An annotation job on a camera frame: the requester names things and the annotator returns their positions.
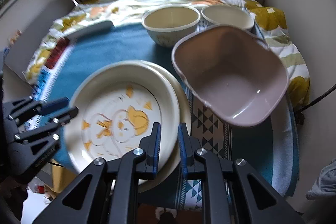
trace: white plate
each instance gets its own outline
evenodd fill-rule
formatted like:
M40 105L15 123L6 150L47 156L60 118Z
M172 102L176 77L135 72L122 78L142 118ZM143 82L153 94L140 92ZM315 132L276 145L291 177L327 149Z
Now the white plate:
M64 139L77 172L97 157L114 160L138 147L154 122L161 123L159 170L173 151L179 125L176 94L165 77L139 61L96 71L75 91L70 106L77 106L79 114L65 127Z
M178 80L169 71L159 66L158 64L147 62L147 61L142 61L142 60L140 62L146 65L149 65L153 69L157 70L172 85L172 87L174 88L175 94L177 96L178 104L180 107L180 122L185 122L187 129L188 129L188 133L190 135L191 112L190 112L190 107L189 107L189 101L187 99L187 96L185 95L183 88L178 82ZM140 185L138 189L139 193L152 189L155 186L159 185L161 182L163 182L175 170L175 168L178 166L180 161L181 161L180 148L179 148L179 142L177 141L172 154L170 155L168 161L162 167L160 172L157 173L155 180L148 180L142 185Z

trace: white bowl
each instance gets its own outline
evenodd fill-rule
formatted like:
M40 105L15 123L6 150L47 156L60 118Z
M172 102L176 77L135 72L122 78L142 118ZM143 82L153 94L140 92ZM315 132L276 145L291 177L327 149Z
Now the white bowl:
M97 157L114 160L137 148L154 122L161 123L159 170L174 149L179 103L169 81L148 65L122 61L101 68L78 87L70 105L79 114L64 138L79 173Z
M250 31L254 20L250 14L235 6L212 5L202 8L204 26L227 25Z
M169 83L172 85L174 88L175 94L178 99L178 104L180 107L180 122L185 122L187 126L188 133L190 135L191 132L191 112L190 112L190 107L189 107L189 101L187 99L187 96L185 95L185 92L178 82L178 80L165 68L159 66L158 64L152 63L152 62L147 62L147 61L142 61L140 60L139 62L142 62L146 65L149 65L153 69L157 70L159 73L161 73ZM177 141L175 144L175 147L173 149L172 154L170 155L168 161L166 164L162 167L160 172L157 173L155 180L148 180L142 185L139 186L139 193L145 192L149 189L154 188L155 186L159 185L161 182L163 182L178 166L180 163L181 158L180 158L180 148L179 148L179 142Z
M173 47L180 39L196 31L200 18L194 7L169 5L145 13L142 25L156 44Z

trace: plate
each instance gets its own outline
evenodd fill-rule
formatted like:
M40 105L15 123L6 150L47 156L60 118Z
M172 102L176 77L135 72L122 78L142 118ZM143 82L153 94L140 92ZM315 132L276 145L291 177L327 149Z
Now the plate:
M137 148L154 122L161 123L159 170L174 149L179 102L169 81L146 64L122 61L101 68L78 87L70 106L79 114L65 127L64 139L79 173L97 157L114 160Z
M183 88L178 82L178 80L169 71L159 66L158 64L147 62L147 61L142 61L142 60L140 62L148 66L151 66L153 69L157 70L172 85L172 87L174 88L175 94L177 96L178 104L180 107L180 122L185 122L187 129L188 129L188 133L190 135L191 112L190 112L190 107L189 107L189 101L187 99L187 96L185 95ZM180 158L179 142L177 141L172 154L170 155L168 161L162 167L160 172L157 173L155 180L148 180L142 185L140 185L138 189L139 193L152 189L155 186L159 185L161 182L163 182L175 170L175 168L178 166L180 161L181 161L181 158Z

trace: geometric pattern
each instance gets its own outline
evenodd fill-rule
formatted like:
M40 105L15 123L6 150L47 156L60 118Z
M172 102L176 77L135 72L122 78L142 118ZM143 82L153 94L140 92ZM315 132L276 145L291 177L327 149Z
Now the geometric pattern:
M219 158L231 159L231 126L223 123L200 100L187 90L189 105L192 110L191 135L198 138L203 148L212 151ZM183 180L180 209L199 211L202 208L202 182Z

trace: bowl rim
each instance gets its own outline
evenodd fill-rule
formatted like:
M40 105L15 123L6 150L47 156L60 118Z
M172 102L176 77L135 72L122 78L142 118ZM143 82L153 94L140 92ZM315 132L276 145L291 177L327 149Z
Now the bowl rim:
M148 26L148 25L145 24L145 19L150 14L152 14L152 13L158 11L158 10L162 10L162 9L165 9L165 8L174 8L174 7L181 7L181 8L187 8L187 9L193 10L198 15L197 19L194 20L191 23L186 24L186 25L182 25L182 26L178 26L178 27L173 27L173 28L154 28L154 27L150 27L150 26ZM189 6L189 5L183 5L183 4L180 4L180 5L179 4L162 5L162 6L159 6L159 7L155 8L155 9L152 9L152 10L149 10L148 12L146 12L142 16L141 24L143 25L143 27L145 29L153 31L153 32L175 32L175 31L185 30L185 29L188 29L189 27L192 27L192 26L196 25L199 22L200 19L201 19L201 14L200 14L200 12L195 7L192 7L192 6Z
M286 84L284 86L284 89L282 90L281 92L281 95L280 97L276 100L276 102L274 103L274 105L268 110L268 112L261 118L259 119L258 121L255 121L255 122L247 122L247 123L242 123L242 122L235 122L233 119L230 119L227 115L225 116L221 116L220 113L218 113L215 109L212 108L211 104L204 100L203 98L201 98L198 93L193 89L193 87L189 84L187 78L185 77L184 73L181 71L181 69L179 68L179 66L177 65L176 61L175 61L175 53L176 53L176 50L177 48L184 42L186 42L187 40L189 40L190 38L200 34L200 33L203 33L203 32L209 32L211 31L211 29L213 28L222 28L222 27L226 27L226 28L235 28L235 29L238 29L240 31L243 31L243 32L246 32L248 35L252 36L253 38L256 39L256 43L263 47L265 50L269 51L270 54L272 54L273 56L275 56L276 58L279 59L280 61L280 66L284 69L285 73L286 73ZM183 83L185 83L185 85L190 89L190 91L193 93L194 96L196 96L203 104L204 106L208 107L209 109L211 109L211 111L218 116L219 119L222 119L224 120L225 122L233 125L233 126L237 126L237 127L253 127L253 126L256 126L256 125L259 125L260 123L262 123L263 121L265 121L268 116L272 113L272 111L276 108L276 106L280 103L280 101L282 100L283 96L285 95L286 91L287 91L287 88L288 88L288 84L289 84L289 75L288 75L288 71L285 67L285 65L281 62L280 58L270 49L270 47L268 46L268 44L266 43L266 41L264 39L261 39L260 37L256 36L255 34L251 33L251 32L248 32L246 30L242 30L242 29L239 29L235 26L228 26L228 25L212 25L212 26L209 26L208 28L200 31L200 32L194 32L194 33L191 33L187 36L185 36L184 38L182 38L180 41L178 41L174 47L173 47L173 50L171 51L171 61L172 61L172 64L173 64L173 68L175 69L175 71L177 72L177 74L181 77L181 80L183 81Z
M237 27L235 25L221 24L221 23L219 23L219 22L217 22L217 21L215 21L215 20L207 17L206 15L204 15L204 10L206 10L207 8L210 8L210 7L214 7L214 6L224 7L225 9L232 9L232 10L241 11L241 12L243 12L244 14L246 14L251 19L251 24L248 25L247 27L239 28L239 27ZM243 9L240 9L239 7L236 7L236 6L231 6L231 5L227 6L227 5L223 5L223 4L209 5L209 6L206 6L206 7L202 8L201 14L202 14L202 17L205 20L211 22L212 24L218 25L218 26L233 26L233 27L239 28L241 30L251 30L253 28L253 26L254 26L254 19L253 19L253 17L247 11L245 11Z
M106 65L98 70L96 70L95 72L93 72L92 74L90 74L87 78L84 79L84 81L79 85L79 87L75 90L74 94L71 97L71 100L69 102L69 106L73 106L78 95L82 92L83 88L92 80L94 80L95 77L97 77L99 74L116 68L116 67L121 67L121 66L138 66L138 67L142 67L146 70L149 70L151 73L153 73L157 78L160 79L160 81L164 84L164 86L166 87L166 91L169 94L169 97L171 98L172 101L172 105L174 108L174 111L172 112L172 118L174 121L177 121L177 125L180 123L180 112L179 112L179 101L177 99L176 93L174 91L173 86L169 83L168 79L165 78L161 73L159 73L157 70L155 70L154 68L152 68L151 66L145 64L145 63L141 63L139 62L139 60L124 60L124 61L119 61L119 62L115 62L109 65ZM76 164L76 162L73 159L73 153L71 152L70 148L69 148L69 144L68 144L68 138L69 138L69 129L68 130L64 130L63 132L63 137L64 137L64 141L65 141L65 147L67 150L67 153L69 155L70 158L70 162L73 166L73 168L76 170L76 172L80 173L82 170L79 168L79 166ZM174 147L175 147L175 143L177 141L177 128L176 128L176 139L175 142L172 142L169 146L167 150L170 150L170 154L163 160L164 164L163 166L167 163L170 155L172 154L172 152L174 151Z

